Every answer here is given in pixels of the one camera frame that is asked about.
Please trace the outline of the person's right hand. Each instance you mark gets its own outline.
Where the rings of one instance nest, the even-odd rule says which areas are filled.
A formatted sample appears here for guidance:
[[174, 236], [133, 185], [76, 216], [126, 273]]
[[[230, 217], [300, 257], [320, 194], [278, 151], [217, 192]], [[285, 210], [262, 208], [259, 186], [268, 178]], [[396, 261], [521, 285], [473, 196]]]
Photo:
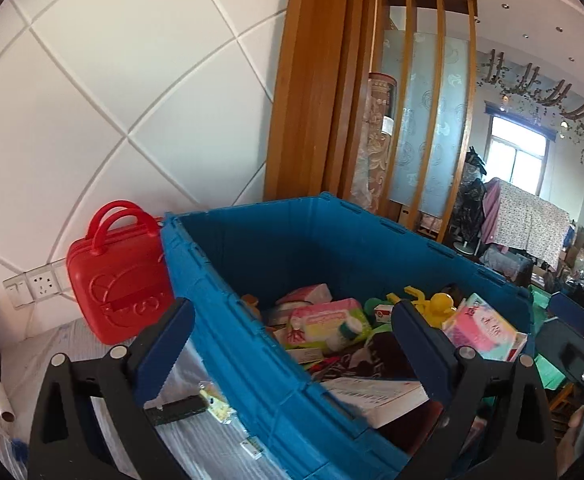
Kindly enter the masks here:
[[569, 419], [568, 429], [556, 448], [557, 478], [561, 479], [568, 468], [584, 454], [584, 405], [576, 409]]

